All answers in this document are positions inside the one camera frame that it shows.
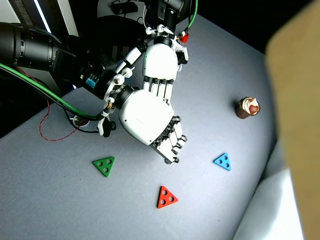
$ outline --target red triangle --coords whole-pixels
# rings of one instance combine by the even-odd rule
[[[170,204],[174,204],[176,202],[178,202],[178,198],[173,195],[165,186],[161,186],[158,209],[166,207]]]

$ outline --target cupcake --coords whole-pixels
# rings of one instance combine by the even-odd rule
[[[240,100],[235,109],[235,114],[240,119],[246,119],[249,116],[255,116],[260,111],[260,104],[255,97],[245,97]]]

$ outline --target table surface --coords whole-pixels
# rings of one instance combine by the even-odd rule
[[[167,165],[117,123],[111,137],[76,132],[41,138],[46,109],[0,139],[0,239],[229,240],[256,189],[275,142],[265,56],[198,16],[189,63],[174,83],[172,105],[188,142]],[[129,83],[142,86],[141,61]],[[257,97],[261,111],[239,119],[234,105]],[[84,89],[65,99],[96,114],[103,102]],[[55,104],[49,138],[71,132]],[[231,171],[213,163],[228,153]],[[93,161],[115,156],[108,178]],[[158,209],[160,187],[179,201]]]

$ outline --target white light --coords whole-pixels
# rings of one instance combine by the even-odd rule
[[[33,1],[34,1],[34,3],[35,3],[36,8],[38,9],[38,12],[39,12],[39,14],[40,14],[40,16],[41,16],[41,19],[42,19],[43,23],[44,23],[44,26],[45,26],[46,31],[47,31],[48,33],[51,33],[51,30],[50,30],[50,28],[49,28],[49,25],[48,25],[48,23],[47,23],[47,20],[46,20],[46,18],[45,18],[45,15],[44,15],[44,13],[43,13],[42,10],[41,10],[41,7],[40,7],[40,5],[39,5],[38,0],[33,0]]]

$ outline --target triangular piece with holes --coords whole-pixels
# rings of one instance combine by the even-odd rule
[[[161,186],[158,209],[166,207],[170,204],[174,204],[176,202],[178,202],[178,198],[173,195],[165,186]]]
[[[220,167],[227,169],[228,171],[231,171],[231,165],[230,165],[228,153],[223,154],[213,162],[219,165]]]
[[[111,157],[103,158],[100,160],[96,160],[93,162],[93,164],[107,178],[111,172],[114,162],[115,162],[115,157],[111,156]]]

